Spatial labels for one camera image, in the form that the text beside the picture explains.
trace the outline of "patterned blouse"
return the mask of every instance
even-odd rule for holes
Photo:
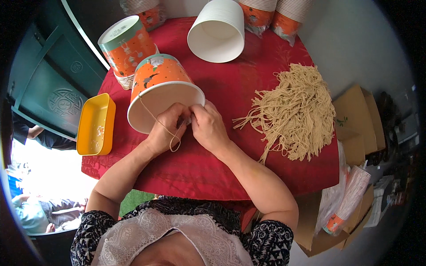
[[[240,228],[239,212],[222,206],[217,201],[192,200],[163,197],[142,203],[135,210],[123,216],[122,221],[136,217],[147,209],[156,209],[164,215],[209,215],[216,225],[230,235],[237,236],[249,253],[253,265],[287,265],[293,232],[285,224],[265,220],[243,234]],[[74,266],[89,266],[95,256],[99,241],[108,228],[121,221],[114,220],[103,211],[83,214],[81,224],[71,245],[71,261]]]

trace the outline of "woman's left hand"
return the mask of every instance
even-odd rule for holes
[[[180,139],[185,133],[187,121],[190,117],[191,111],[187,106],[181,103],[174,103],[166,111],[159,114],[157,116],[157,120]],[[150,135],[144,141],[148,149],[153,153],[154,157],[157,157],[161,153],[167,151],[170,148],[170,141],[173,138],[173,136],[167,132],[167,130],[159,122],[154,124]],[[175,137],[173,139],[171,147],[175,146],[179,142],[178,138]]]

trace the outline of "white lace collar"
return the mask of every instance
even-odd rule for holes
[[[128,266],[170,229],[187,237],[207,266],[253,265],[238,237],[220,229],[209,215],[164,215],[147,209],[108,229],[99,241],[91,266]]]

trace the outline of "yellow container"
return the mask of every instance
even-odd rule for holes
[[[115,102],[108,93],[92,97],[81,110],[77,133],[80,155],[106,155],[112,149]]]

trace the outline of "table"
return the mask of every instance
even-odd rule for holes
[[[265,143],[263,135],[250,125],[232,129],[233,118],[244,117],[251,109],[254,90],[272,90],[278,85],[273,72],[288,71],[290,63],[313,66],[299,38],[294,47],[267,30],[262,39],[246,32],[245,49],[228,63],[209,63],[197,58],[188,48],[186,36],[194,17],[170,19],[150,32],[161,53],[175,56],[194,83],[213,102],[223,116],[227,132],[241,149],[258,160]],[[84,156],[81,170],[99,179],[105,171],[132,151],[147,135],[136,132],[127,122],[130,91],[125,91],[110,70],[99,94],[109,93],[117,106],[112,151],[105,156]],[[280,152],[270,152],[266,166],[289,187],[293,195],[318,191],[339,182],[337,140],[325,146],[318,157],[290,161]],[[179,150],[158,156],[140,174],[135,189],[178,197],[206,200],[249,200],[233,173],[205,150],[189,128]]]

